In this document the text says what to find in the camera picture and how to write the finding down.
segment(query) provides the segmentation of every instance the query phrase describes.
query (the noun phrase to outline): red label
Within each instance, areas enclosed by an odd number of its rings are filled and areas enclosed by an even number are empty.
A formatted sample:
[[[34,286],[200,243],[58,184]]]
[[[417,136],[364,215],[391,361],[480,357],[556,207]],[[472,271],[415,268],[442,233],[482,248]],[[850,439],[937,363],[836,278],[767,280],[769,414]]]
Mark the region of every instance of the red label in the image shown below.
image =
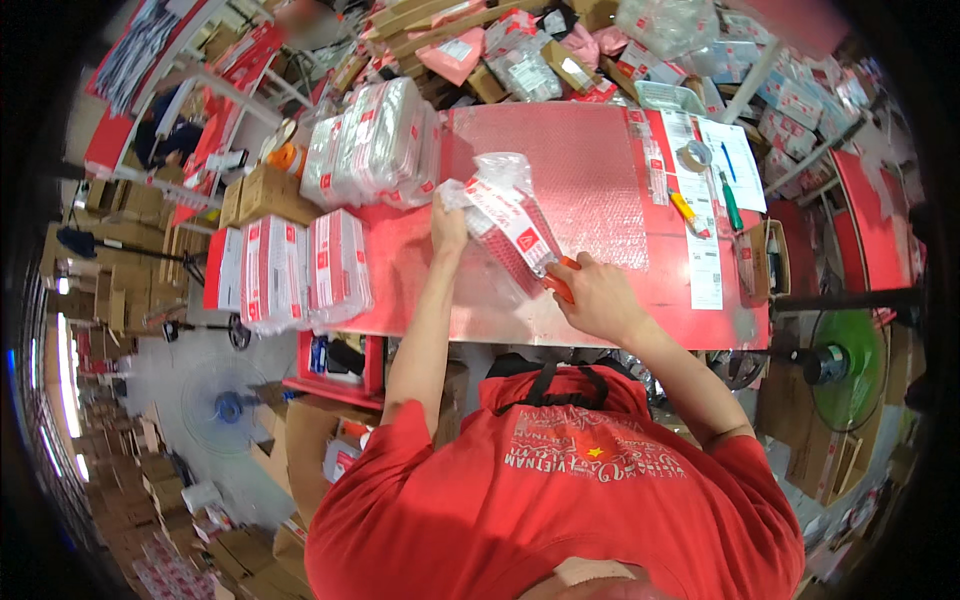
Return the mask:
[[[527,252],[534,247],[534,244],[539,242],[540,238],[537,236],[537,232],[533,228],[528,228],[526,231],[521,233],[516,239],[516,244],[524,252]]]

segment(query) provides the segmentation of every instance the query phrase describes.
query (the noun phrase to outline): man's right hand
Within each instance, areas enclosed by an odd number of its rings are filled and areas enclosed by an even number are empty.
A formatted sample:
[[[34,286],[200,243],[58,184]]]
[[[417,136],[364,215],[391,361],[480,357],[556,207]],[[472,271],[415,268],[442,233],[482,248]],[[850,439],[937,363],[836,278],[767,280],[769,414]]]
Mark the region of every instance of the man's right hand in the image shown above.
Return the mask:
[[[573,304],[553,295],[568,323],[621,348],[635,347],[650,333],[660,330],[653,317],[636,302],[634,290],[621,269],[598,263],[587,252],[577,254],[577,262],[580,271],[558,263],[546,267],[566,282],[573,294]]]

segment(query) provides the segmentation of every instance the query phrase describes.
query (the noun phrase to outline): blue pen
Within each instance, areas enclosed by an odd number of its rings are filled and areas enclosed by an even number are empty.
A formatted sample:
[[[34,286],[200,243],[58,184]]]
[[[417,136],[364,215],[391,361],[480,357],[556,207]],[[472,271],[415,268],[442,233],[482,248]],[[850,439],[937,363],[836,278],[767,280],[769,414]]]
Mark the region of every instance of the blue pen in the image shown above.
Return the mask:
[[[736,173],[733,170],[733,163],[730,162],[730,154],[727,152],[727,144],[720,142],[720,150],[723,151],[723,156],[727,157],[727,166],[730,167],[730,174],[733,175],[733,182],[736,183]]]

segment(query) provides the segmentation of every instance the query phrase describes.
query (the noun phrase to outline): red t-shirt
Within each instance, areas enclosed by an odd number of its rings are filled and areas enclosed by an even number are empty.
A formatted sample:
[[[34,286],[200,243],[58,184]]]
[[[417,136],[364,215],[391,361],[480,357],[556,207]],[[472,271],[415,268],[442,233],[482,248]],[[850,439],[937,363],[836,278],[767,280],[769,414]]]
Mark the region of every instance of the red t-shirt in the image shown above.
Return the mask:
[[[564,559],[645,567],[679,598],[789,598],[804,544],[760,444],[707,455],[640,410],[643,388],[594,367],[604,411],[514,406],[536,373],[487,379],[482,408],[434,452],[422,405],[378,427],[310,524],[318,598],[516,598]],[[548,394],[593,393],[560,368]]]

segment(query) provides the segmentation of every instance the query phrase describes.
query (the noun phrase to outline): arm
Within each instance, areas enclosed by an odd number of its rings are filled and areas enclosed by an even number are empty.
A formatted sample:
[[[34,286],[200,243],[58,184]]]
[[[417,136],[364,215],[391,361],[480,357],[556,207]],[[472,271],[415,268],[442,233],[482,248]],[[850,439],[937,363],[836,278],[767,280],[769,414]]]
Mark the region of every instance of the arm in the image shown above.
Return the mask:
[[[704,451],[711,452],[733,436],[755,437],[750,420],[727,386],[637,304],[620,269],[602,265],[586,252],[577,255],[577,262],[583,267],[580,271],[559,264],[547,267],[573,293],[575,304],[554,294],[571,325],[639,358],[663,386]]]
[[[444,212],[439,195],[433,201],[431,237],[433,260],[413,319],[396,351],[380,424],[393,422],[396,409],[415,399],[423,405],[426,427],[433,437],[444,391],[453,278],[467,245],[464,211]]]

